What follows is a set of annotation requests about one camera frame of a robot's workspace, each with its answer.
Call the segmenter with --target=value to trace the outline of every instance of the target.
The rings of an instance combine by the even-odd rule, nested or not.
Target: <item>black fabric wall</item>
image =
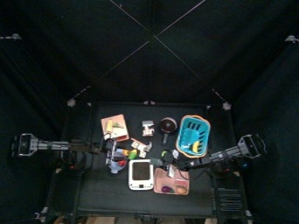
[[[259,133],[267,155],[246,175],[259,223],[298,223],[299,45],[290,44],[234,106],[238,136]]]
[[[12,160],[11,138],[60,138],[67,100],[233,104],[237,137],[269,155],[246,175],[261,223],[297,223],[297,1],[3,1],[0,222],[43,209],[47,158]]]

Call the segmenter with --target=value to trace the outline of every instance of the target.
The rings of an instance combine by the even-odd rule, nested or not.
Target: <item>blue plastic basket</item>
[[[176,139],[176,149],[188,158],[202,158],[207,153],[211,124],[198,115],[187,115],[182,119],[180,132]],[[198,151],[192,145],[199,141]]]

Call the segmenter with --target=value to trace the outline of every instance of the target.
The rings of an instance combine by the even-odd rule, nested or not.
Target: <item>green object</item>
[[[167,150],[163,151],[163,153],[162,153],[162,157],[164,157],[164,154],[166,154],[167,152],[168,152]]]
[[[131,152],[128,153],[127,158],[128,158],[130,160],[136,159],[136,150],[131,150]]]

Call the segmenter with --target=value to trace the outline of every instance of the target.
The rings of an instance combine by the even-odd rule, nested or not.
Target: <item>black tent enclosure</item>
[[[12,0],[0,11],[0,223],[54,223],[58,216],[70,223],[88,216],[298,223],[297,1]],[[247,134],[259,135],[267,154],[241,176],[190,169],[188,195],[132,191],[128,165],[112,174],[96,152],[100,121],[120,114],[122,144],[151,142],[146,158],[178,148],[187,115],[210,123],[210,158]],[[178,129],[162,144],[166,117]],[[143,136],[148,120],[154,135]],[[12,157],[23,133],[50,149]],[[90,148],[74,156],[47,141]]]

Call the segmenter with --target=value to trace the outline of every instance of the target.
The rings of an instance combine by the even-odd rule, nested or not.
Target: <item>table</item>
[[[159,130],[159,122],[164,117],[174,118],[178,124],[186,115],[199,115],[210,121],[210,152],[226,150],[237,145],[230,111],[225,110],[222,105],[170,103],[144,105],[143,103],[78,102],[78,105],[70,108],[62,140],[70,141],[76,138],[84,142],[99,142],[103,136],[100,119],[119,114],[126,117],[128,135],[146,144],[150,141],[154,144],[147,158],[159,158],[163,149],[172,150],[175,148],[179,131],[168,136],[167,145],[162,144],[163,133]],[[155,134],[143,137],[142,121],[146,120],[154,121]],[[127,147],[131,143],[131,140],[123,142]],[[82,175],[75,175],[79,177],[76,185],[70,182],[70,186],[76,186],[72,191],[75,199],[68,202],[72,211],[67,207],[60,207],[59,204],[66,202],[62,199],[51,201],[52,204],[56,204],[52,210],[68,211],[68,214],[75,216],[215,217],[211,177],[207,173],[202,173],[202,170],[190,171],[191,190],[188,195],[167,195],[154,191],[130,190],[127,185],[128,169],[126,167],[119,174],[112,174],[106,165],[106,154],[94,154],[88,162],[90,169]]]

